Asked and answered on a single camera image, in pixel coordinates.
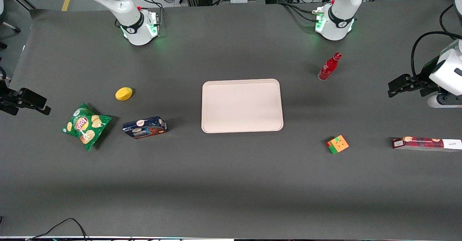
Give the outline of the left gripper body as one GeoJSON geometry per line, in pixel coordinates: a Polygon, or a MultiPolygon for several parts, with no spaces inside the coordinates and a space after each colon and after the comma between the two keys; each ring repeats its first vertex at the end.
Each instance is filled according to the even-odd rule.
{"type": "Polygon", "coordinates": [[[426,63],[419,74],[419,80],[428,86],[439,86],[449,93],[462,94],[462,61],[459,49],[449,49],[426,63]]]}

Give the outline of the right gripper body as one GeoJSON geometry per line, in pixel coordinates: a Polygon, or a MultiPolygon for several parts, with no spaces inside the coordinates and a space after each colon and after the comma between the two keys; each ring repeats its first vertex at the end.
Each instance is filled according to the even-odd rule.
{"type": "Polygon", "coordinates": [[[7,86],[0,87],[0,109],[10,115],[16,116],[21,107],[21,91],[15,91],[7,86]]]}

